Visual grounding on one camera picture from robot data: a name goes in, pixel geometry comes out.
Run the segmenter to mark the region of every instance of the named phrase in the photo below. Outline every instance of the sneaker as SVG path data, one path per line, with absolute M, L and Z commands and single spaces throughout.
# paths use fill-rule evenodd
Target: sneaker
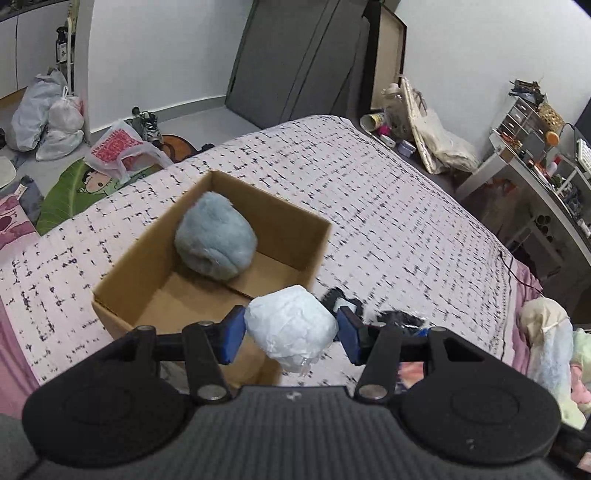
M 158 117 L 152 112 L 141 112 L 139 107 L 134 106 L 131 111 L 133 118 L 126 120 L 133 129 L 139 133 L 142 140 L 150 142 L 155 147 L 162 147 L 162 133 L 158 128 Z

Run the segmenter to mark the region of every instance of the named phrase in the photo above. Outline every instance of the plastic bottle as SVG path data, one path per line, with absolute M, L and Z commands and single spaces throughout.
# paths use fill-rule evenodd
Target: plastic bottle
M 554 157 L 554 160 L 546 167 L 546 175 L 548 175 L 548 177 L 551 177 L 556 173 L 556 170 L 558 170 L 558 164 L 560 164 L 561 161 L 562 158 L 560 158 L 558 155 Z

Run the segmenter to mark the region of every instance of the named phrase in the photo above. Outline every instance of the patterned bedsheet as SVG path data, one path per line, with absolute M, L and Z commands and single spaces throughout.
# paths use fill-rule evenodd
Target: patterned bedsheet
M 40 384 L 111 341 L 90 305 L 93 286 L 212 168 L 333 222 L 317 296 L 340 286 L 370 310 L 419 313 L 511 364 L 517 289 L 509 252 L 392 151 L 346 120 L 312 116 L 237 138 L 129 185 L 1 269 L 2 301 Z M 282 382 L 351 386 L 361 370 L 335 343 L 308 375 L 284 375 Z

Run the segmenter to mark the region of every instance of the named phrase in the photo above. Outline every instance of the metal screw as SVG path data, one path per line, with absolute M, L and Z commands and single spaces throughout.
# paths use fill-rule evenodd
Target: metal screw
M 204 385 L 197 390 L 197 395 L 204 400 L 221 400 L 228 392 L 221 385 Z
M 382 385 L 368 384 L 359 389 L 359 395 L 367 400 L 380 400 L 388 395 L 388 390 Z

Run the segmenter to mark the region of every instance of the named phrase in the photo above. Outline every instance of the orange ball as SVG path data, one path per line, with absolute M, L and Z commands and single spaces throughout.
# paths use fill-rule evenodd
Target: orange ball
M 555 147 L 560 143 L 560 137 L 556 132 L 549 131 L 546 133 L 546 143 L 551 147 Z

